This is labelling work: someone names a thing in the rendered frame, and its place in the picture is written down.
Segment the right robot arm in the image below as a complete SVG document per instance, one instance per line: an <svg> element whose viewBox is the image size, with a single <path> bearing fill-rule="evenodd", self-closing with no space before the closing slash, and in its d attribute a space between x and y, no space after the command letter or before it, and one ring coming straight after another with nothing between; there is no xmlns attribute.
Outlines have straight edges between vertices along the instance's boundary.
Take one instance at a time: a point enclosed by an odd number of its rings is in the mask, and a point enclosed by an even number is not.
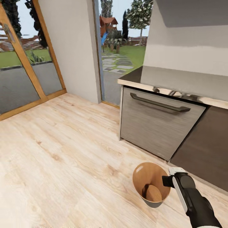
<svg viewBox="0 0 228 228"><path fill-rule="evenodd" d="M223 228L210 202L196 189L193 178L181 167L169 167L168 172L169 176L162 176L163 186L176 189L192 228Z"/></svg>

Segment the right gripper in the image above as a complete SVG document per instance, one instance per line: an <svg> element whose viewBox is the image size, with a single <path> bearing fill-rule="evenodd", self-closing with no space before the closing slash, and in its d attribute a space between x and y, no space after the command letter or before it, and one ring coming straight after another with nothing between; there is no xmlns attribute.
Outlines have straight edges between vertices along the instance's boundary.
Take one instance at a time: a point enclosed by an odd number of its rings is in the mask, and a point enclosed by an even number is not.
<svg viewBox="0 0 228 228"><path fill-rule="evenodd" d="M165 187L172 187L175 188L174 185L172 184L172 176L162 176L162 181L163 181L163 186Z"/></svg>

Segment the trash can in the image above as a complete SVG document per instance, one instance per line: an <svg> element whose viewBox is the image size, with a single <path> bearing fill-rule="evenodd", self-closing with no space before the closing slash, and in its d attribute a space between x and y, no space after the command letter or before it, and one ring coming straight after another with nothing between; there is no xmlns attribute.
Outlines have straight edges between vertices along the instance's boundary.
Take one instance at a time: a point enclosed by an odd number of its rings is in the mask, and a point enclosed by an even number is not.
<svg viewBox="0 0 228 228"><path fill-rule="evenodd" d="M143 168L136 172L141 166ZM171 187L163 186L162 176L168 176L168 174L153 162L141 163L133 172L134 188L149 207L159 207L170 194Z"/></svg>

